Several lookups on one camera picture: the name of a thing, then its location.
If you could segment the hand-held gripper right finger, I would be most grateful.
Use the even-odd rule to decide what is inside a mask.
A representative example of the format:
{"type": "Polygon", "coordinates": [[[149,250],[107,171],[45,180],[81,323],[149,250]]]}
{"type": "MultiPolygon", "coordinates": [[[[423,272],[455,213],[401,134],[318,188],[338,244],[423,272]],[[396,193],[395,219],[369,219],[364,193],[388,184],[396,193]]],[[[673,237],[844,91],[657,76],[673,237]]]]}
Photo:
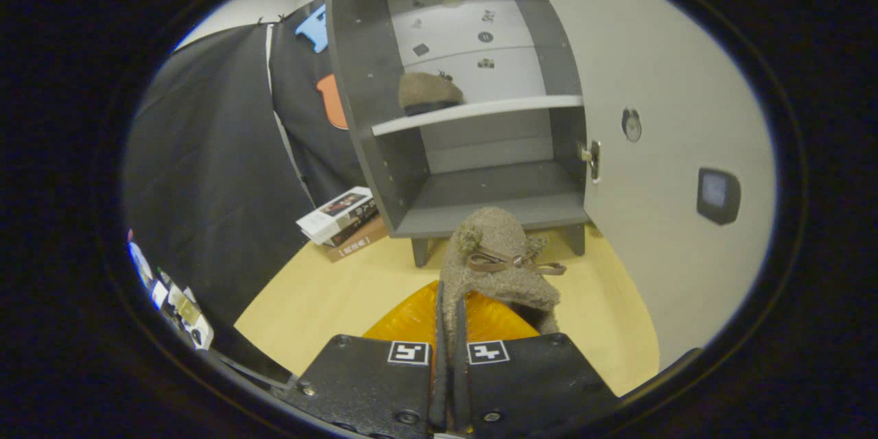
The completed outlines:
{"type": "Polygon", "coordinates": [[[621,399],[564,333],[468,342],[457,303],[453,423],[473,438],[560,438],[602,423],[621,399]]]}

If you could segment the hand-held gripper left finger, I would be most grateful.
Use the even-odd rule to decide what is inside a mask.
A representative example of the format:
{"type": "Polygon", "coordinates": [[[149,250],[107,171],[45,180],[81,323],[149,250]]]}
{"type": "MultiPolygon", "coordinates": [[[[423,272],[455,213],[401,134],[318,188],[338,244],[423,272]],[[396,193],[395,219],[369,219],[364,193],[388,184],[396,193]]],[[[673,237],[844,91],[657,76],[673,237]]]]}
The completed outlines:
{"type": "Polygon", "coordinates": [[[363,336],[333,336],[277,396],[355,435],[431,437],[447,423],[442,290],[417,289],[363,336]]]}

